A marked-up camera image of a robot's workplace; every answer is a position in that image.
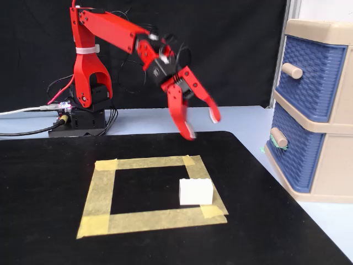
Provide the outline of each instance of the green tape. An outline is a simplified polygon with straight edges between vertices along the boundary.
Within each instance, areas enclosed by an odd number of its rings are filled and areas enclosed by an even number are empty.
[[[272,136],[272,134],[270,134],[270,138],[271,138],[271,141],[274,143],[274,145],[277,147],[277,148],[281,148],[283,150],[287,150],[288,146],[284,146],[284,147],[281,147],[277,144],[276,140],[274,139],[274,137]]]

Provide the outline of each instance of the plastic drawer unit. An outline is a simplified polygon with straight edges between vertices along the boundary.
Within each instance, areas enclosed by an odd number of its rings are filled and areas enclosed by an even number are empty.
[[[296,199],[353,203],[353,23],[291,19],[265,152]]]

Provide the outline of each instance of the yellow tape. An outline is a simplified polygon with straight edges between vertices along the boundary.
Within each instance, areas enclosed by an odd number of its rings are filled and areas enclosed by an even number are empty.
[[[200,156],[170,156],[96,161],[77,238],[94,235],[225,224],[228,211],[213,185],[213,204],[197,208],[110,215],[117,169],[184,166],[190,178],[209,178]]]
[[[116,170],[117,159],[96,161],[94,169],[98,171]]]
[[[189,177],[190,178],[209,178],[211,179],[202,159],[200,156],[191,156],[192,160],[195,162],[193,166],[186,166],[186,170],[188,171]],[[227,215],[228,211],[223,204],[223,201],[213,184],[213,201],[212,201],[212,206],[216,206],[219,208],[219,210],[224,214]]]
[[[94,170],[90,182],[83,216],[110,214],[115,170]]]
[[[204,215],[204,218],[212,218],[215,216],[223,216],[224,214],[220,208],[218,208],[216,205],[200,205],[202,214]]]
[[[110,216],[108,234],[171,229],[189,226],[225,224],[225,216],[204,218],[200,208],[184,208]]]
[[[108,233],[109,217],[109,214],[83,216],[78,229],[77,239],[84,236],[106,235]]]
[[[183,161],[185,166],[193,166],[195,164],[194,160],[190,156],[183,156]]]
[[[117,169],[183,166],[181,156],[121,159]]]

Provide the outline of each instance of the white wall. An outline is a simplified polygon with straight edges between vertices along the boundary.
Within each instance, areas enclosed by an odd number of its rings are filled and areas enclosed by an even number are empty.
[[[353,0],[301,0],[299,18],[353,22]]]

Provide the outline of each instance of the drawer knob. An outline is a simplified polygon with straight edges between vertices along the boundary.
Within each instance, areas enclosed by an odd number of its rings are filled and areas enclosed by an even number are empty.
[[[278,128],[276,127],[272,128],[270,133],[280,148],[287,147],[288,140]]]
[[[294,65],[291,65],[288,62],[282,65],[282,71],[294,79],[299,79],[303,76],[303,70]]]

